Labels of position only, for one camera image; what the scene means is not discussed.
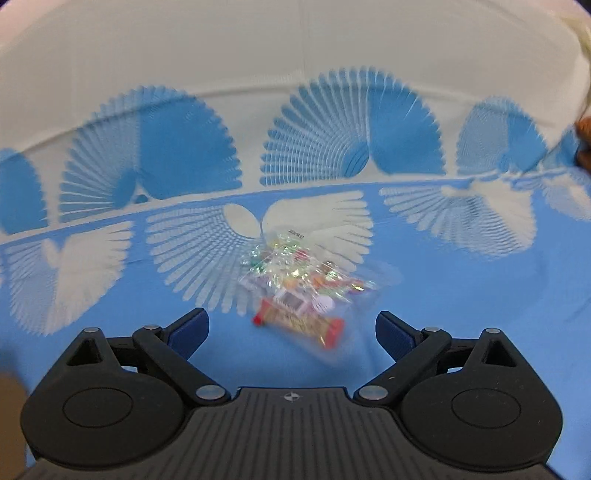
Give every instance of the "brown object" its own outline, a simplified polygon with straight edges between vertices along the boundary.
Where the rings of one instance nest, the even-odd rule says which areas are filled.
[[[577,152],[577,164],[591,173],[591,151],[579,150]]]
[[[0,480],[13,480],[25,468],[25,439],[20,416],[27,399],[25,388],[0,374]]]
[[[591,116],[586,116],[574,123],[577,136],[587,144],[591,144]]]
[[[579,139],[586,144],[577,152],[577,165],[591,174],[591,117],[575,122],[574,129]]]

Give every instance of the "orange object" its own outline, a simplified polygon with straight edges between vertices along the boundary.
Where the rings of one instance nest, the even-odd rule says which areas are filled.
[[[576,164],[591,174],[591,117],[575,122],[574,129],[579,139],[585,143],[577,152]]]
[[[343,319],[324,317],[317,313],[297,316],[270,299],[263,299],[252,323],[258,326],[274,323],[292,332],[315,338],[326,349],[337,345],[345,328]]]

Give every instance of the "white fabric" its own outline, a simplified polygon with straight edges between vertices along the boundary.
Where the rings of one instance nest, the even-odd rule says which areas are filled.
[[[463,117],[489,95],[521,105],[552,146],[589,86],[575,35],[523,1],[77,0],[3,47],[0,145],[32,147],[146,84],[220,99],[265,91],[256,112],[222,111],[227,124],[251,123],[272,115],[287,87],[361,65],[423,94],[448,154]]]

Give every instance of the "candy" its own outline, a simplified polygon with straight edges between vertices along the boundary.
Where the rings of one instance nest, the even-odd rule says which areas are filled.
[[[371,283],[351,277],[332,261],[321,262],[299,240],[273,239],[248,256],[250,266],[241,284],[261,298],[261,308],[252,321],[273,323],[291,332],[316,338],[325,348],[338,342],[344,321],[328,316],[339,305],[351,302]]]

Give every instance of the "blue fan pattern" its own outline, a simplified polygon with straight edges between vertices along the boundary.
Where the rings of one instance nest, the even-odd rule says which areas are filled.
[[[573,167],[580,141],[570,127],[563,134],[562,139],[540,162],[544,169]]]
[[[418,95],[389,74],[340,70],[292,95],[269,130],[265,186],[351,178],[373,159],[384,173],[443,173],[439,128]]]
[[[464,123],[457,143],[458,173],[529,171],[546,152],[531,117],[512,100],[491,97],[477,104]]]
[[[142,87],[103,105],[78,130],[70,156],[61,222],[120,209],[139,186],[168,199],[242,185],[222,120],[198,98],[164,87]],[[133,201],[147,200],[139,194]]]
[[[8,235],[47,226],[41,183],[22,154],[0,150],[0,227]]]

